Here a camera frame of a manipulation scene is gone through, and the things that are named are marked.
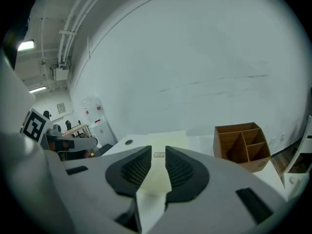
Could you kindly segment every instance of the wooden desk organizer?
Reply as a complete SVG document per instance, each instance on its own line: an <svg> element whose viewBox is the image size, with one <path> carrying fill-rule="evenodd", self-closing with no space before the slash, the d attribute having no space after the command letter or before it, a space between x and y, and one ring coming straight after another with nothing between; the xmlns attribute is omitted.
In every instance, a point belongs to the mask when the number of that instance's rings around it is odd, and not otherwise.
<svg viewBox="0 0 312 234"><path fill-rule="evenodd" d="M248 171L261 171L270 160L262 129L254 122L215 127L214 156L235 162Z"/></svg>

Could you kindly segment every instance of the electrical box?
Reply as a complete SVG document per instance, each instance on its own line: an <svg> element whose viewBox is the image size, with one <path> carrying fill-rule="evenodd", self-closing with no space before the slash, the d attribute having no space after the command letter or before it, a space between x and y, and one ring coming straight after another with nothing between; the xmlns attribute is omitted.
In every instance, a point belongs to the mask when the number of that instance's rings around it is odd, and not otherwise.
<svg viewBox="0 0 312 234"><path fill-rule="evenodd" d="M66 80L68 77L69 69L55 68L54 72L54 80Z"/></svg>

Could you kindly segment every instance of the black pad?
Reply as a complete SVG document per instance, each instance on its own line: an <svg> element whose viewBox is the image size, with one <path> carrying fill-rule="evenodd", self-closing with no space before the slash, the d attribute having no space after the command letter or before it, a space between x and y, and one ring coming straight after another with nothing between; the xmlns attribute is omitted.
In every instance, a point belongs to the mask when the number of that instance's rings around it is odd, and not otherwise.
<svg viewBox="0 0 312 234"><path fill-rule="evenodd" d="M78 166L78 167L74 167L71 169L67 169L66 172L68 175L73 175L73 174L77 174L77 173L81 173L83 171L87 171L88 168L86 168L85 166Z"/></svg>
<svg viewBox="0 0 312 234"><path fill-rule="evenodd" d="M209 181L208 170L202 163L170 146L166 146L166 169L172 187L167 203L195 199Z"/></svg>
<svg viewBox="0 0 312 234"><path fill-rule="evenodd" d="M151 168L152 147L140 151L110 165L105 177L117 194L135 197L136 192Z"/></svg>
<svg viewBox="0 0 312 234"><path fill-rule="evenodd" d="M257 224L260 224L273 214L251 188L237 190L236 194L242 200Z"/></svg>

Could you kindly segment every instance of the label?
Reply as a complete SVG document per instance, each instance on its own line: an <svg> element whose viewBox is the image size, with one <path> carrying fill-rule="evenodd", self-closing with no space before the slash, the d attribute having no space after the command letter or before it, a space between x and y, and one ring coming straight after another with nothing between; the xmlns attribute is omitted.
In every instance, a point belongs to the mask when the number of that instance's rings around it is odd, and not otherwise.
<svg viewBox="0 0 312 234"><path fill-rule="evenodd" d="M154 153L154 158L165 158L166 153Z"/></svg>
<svg viewBox="0 0 312 234"><path fill-rule="evenodd" d="M263 161L263 162L261 162L259 165L258 165L258 167L261 167L261 166L263 166L265 164L265 162Z"/></svg>

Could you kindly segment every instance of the pipe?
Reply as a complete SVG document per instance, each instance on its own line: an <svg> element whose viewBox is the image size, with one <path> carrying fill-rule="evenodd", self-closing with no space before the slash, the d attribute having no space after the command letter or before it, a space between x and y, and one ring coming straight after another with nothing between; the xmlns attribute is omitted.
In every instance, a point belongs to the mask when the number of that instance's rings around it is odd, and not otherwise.
<svg viewBox="0 0 312 234"><path fill-rule="evenodd" d="M66 79L65 89L67 89L67 83L68 83L68 77L67 77L67 79Z"/></svg>
<svg viewBox="0 0 312 234"><path fill-rule="evenodd" d="M89 4L92 2L92 0L87 0L86 3L83 5L81 11L79 12L74 24L73 24L73 27L72 27L72 30L71 32L75 32L76 33L76 27L78 25L78 22L82 16L82 14L84 13L84 11L87 9L87 7L89 6ZM69 52L69 44L72 40L73 36L72 35L69 35L68 38L67 38L67 43L66 43L66 47L65 47L65 51L64 51L64 55L63 55L63 63L65 62L66 60L66 53Z"/></svg>
<svg viewBox="0 0 312 234"><path fill-rule="evenodd" d="M42 17L42 24L41 24L41 55L42 55L42 61L44 61L44 51L43 51L43 29L44 29L44 21L45 21L45 14L47 12L47 7L48 7L48 1L46 2L46 5L45 5L45 9L44 9L44 13L43 13L43 17ZM47 82L48 82L48 85L49 85L49 88L51 90L51 84L50 84L50 81L49 81L49 78L48 78L48 73L47 73L47 68L45 66L45 64L43 65L44 67L44 71L45 71L45 77L47 78Z"/></svg>
<svg viewBox="0 0 312 234"><path fill-rule="evenodd" d="M73 17L74 17L74 12L76 11L78 5L80 4L81 0L76 0L72 9L70 10L68 17L66 19L65 25L64 25L64 30L67 30L69 24L71 23ZM61 61L61 55L62 55L62 49L64 45L64 40L65 40L65 35L62 34L60 37L60 43L59 43L59 50L58 50L58 64L60 65Z"/></svg>
<svg viewBox="0 0 312 234"><path fill-rule="evenodd" d="M86 10L86 12L84 13L84 15L82 16L82 19L80 20L79 24L77 25L77 28L75 29L75 32L78 31L78 29L80 28L83 20L85 19L85 17L87 16L87 14L89 13L89 11L92 9L92 7L96 4L98 0L94 0L93 3L90 5L90 7ZM74 36L70 36L70 43L69 43L69 46L68 46L68 49L66 50L65 49L65 55L63 56L63 61L64 61L64 57L65 59L67 60L67 57L68 57L68 54L69 54L69 51L70 51L70 48L72 47L72 44L73 44L73 41L74 41Z"/></svg>

